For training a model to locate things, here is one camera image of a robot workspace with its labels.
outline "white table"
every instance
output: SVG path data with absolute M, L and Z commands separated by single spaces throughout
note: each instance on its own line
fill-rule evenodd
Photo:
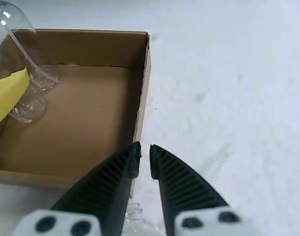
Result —
M 264 235 L 300 236 L 300 0 L 11 2 L 36 28 L 150 33 L 134 198 L 145 218 L 162 224 L 148 158 L 155 143 L 204 176 Z M 10 230 L 60 194 L 1 185 L 0 222 Z

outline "clear plastic piece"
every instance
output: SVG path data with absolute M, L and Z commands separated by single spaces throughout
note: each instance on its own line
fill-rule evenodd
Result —
M 142 217 L 142 208 L 139 203 L 127 205 L 122 236 L 165 236 L 165 231 L 147 222 Z

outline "open cardboard box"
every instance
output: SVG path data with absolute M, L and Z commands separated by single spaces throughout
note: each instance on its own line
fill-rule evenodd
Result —
M 60 29 L 40 29 L 38 35 L 62 77 L 46 94 L 42 120 L 0 123 L 0 183 L 67 189 L 114 151 L 140 140 L 149 36 Z

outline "black screw hole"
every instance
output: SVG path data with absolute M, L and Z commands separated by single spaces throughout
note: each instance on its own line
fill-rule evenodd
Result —
M 91 230 L 91 223 L 88 221 L 79 221 L 75 223 L 71 228 L 71 234 L 73 236 L 85 236 Z
M 204 226 L 204 224 L 196 217 L 186 218 L 182 222 L 182 227 L 188 228 L 188 229 L 195 229 L 195 228 L 200 228 L 203 226 Z
M 233 212 L 225 211 L 219 214 L 218 220 L 223 223 L 236 223 L 240 222 L 240 218 Z
M 46 216 L 40 219 L 35 225 L 35 231 L 38 233 L 45 233 L 50 231 L 56 224 L 56 218 L 53 216 Z

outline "floor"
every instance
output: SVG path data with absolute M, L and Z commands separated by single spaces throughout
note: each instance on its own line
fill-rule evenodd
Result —
M 300 236 L 300 0 L 11 2 L 36 28 L 149 32 L 152 70 L 134 198 L 147 220 L 162 226 L 148 158 L 149 145 L 158 144 L 263 235 Z M 59 195 L 0 185 L 0 232 Z

